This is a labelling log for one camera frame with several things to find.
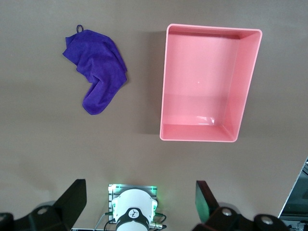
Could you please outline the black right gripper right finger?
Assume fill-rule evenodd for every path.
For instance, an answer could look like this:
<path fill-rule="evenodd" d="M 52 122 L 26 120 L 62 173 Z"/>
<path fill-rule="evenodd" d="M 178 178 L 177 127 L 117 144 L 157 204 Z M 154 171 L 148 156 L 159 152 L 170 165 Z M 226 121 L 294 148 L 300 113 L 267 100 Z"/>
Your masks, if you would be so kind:
<path fill-rule="evenodd" d="M 195 187 L 195 206 L 201 223 L 194 231 L 288 231 L 289 228 L 277 217 L 258 214 L 248 220 L 234 209 L 220 206 L 204 180 Z"/>

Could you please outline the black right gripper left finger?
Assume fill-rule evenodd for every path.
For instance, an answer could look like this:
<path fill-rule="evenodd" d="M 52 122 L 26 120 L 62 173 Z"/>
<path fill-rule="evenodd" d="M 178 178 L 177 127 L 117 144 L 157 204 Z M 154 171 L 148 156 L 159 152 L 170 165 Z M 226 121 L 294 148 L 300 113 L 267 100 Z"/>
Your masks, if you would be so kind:
<path fill-rule="evenodd" d="M 41 205 L 20 219 L 0 214 L 2 231 L 70 231 L 87 203 L 86 180 L 77 179 L 53 205 Z"/>

